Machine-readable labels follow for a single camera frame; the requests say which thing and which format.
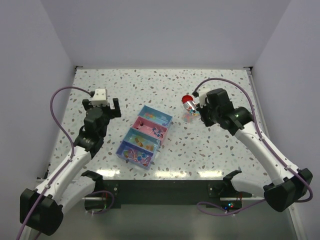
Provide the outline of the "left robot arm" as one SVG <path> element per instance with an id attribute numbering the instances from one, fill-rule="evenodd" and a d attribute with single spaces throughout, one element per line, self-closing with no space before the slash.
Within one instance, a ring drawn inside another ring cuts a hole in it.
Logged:
<path id="1" fill-rule="evenodd" d="M 105 100 L 82 101 L 86 110 L 84 125 L 80 128 L 71 149 L 60 165 L 34 189 L 25 189 L 20 195 L 19 235 L 26 226 L 47 236 L 54 234 L 64 215 L 87 195 L 104 192 L 103 177 L 85 171 L 77 181 L 76 175 L 101 149 L 111 119 L 121 117 L 119 100 L 113 98 L 114 108 Z"/>

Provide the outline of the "pink candy bin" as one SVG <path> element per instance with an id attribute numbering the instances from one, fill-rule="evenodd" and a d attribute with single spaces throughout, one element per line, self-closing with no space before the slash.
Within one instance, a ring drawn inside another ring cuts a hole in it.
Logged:
<path id="1" fill-rule="evenodd" d="M 149 119 L 139 116 L 132 125 L 132 128 L 148 136 L 156 138 L 163 142 L 167 136 L 168 128 L 159 125 Z"/>

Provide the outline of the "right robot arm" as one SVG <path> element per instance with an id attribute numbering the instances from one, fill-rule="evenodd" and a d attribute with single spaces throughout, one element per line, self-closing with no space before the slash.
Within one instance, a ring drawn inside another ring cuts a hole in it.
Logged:
<path id="1" fill-rule="evenodd" d="M 236 137 L 256 157 L 270 178 L 260 183 L 243 175 L 241 170 L 234 170 L 223 178 L 222 189 L 227 196 L 246 192 L 264 198 L 272 209 L 283 212 L 307 193 L 313 179 L 311 171 L 288 160 L 259 129 L 255 116 L 245 107 L 234 108 L 226 90 L 200 88 L 193 95 L 199 98 L 196 109 L 205 126 L 218 124 Z"/>

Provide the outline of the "red jar lid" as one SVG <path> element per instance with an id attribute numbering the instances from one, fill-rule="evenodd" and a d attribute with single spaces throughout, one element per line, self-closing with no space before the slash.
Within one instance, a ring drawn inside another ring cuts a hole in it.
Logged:
<path id="1" fill-rule="evenodd" d="M 185 104 L 186 102 L 189 102 L 189 101 L 193 101 L 193 97 L 190 96 L 190 95 L 184 95 L 181 99 L 182 103 Z"/>

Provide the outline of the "clear plastic jar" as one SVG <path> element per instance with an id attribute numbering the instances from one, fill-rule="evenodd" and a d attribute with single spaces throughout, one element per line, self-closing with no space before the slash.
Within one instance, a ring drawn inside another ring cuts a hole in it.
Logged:
<path id="1" fill-rule="evenodd" d="M 182 116 L 182 120 L 186 123 L 191 123 L 194 120 L 196 120 L 199 117 L 199 113 L 197 111 L 186 111 L 183 116 Z"/>

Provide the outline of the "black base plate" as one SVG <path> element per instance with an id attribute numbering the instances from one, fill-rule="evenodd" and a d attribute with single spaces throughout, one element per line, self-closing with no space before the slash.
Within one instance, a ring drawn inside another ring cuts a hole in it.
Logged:
<path id="1" fill-rule="evenodd" d="M 229 211 L 242 207 L 240 198 L 252 196 L 223 180 L 103 180 L 98 186 L 83 198 L 86 210 L 99 213 L 124 205 L 195 206 L 199 202 Z"/>

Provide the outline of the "purple candy bin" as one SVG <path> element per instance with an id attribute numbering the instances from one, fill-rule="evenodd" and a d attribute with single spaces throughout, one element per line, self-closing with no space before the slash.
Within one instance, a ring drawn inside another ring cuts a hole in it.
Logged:
<path id="1" fill-rule="evenodd" d="M 130 142 L 123 141 L 116 151 L 116 155 L 128 163 L 149 170 L 156 154 Z"/>

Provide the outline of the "blue end candy bin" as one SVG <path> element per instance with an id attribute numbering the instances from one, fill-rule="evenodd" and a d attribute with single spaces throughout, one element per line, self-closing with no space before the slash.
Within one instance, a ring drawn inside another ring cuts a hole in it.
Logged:
<path id="1" fill-rule="evenodd" d="M 139 117 L 143 117 L 153 123 L 170 128 L 173 117 L 162 111 L 156 110 L 152 107 L 144 105 L 140 110 Z"/>

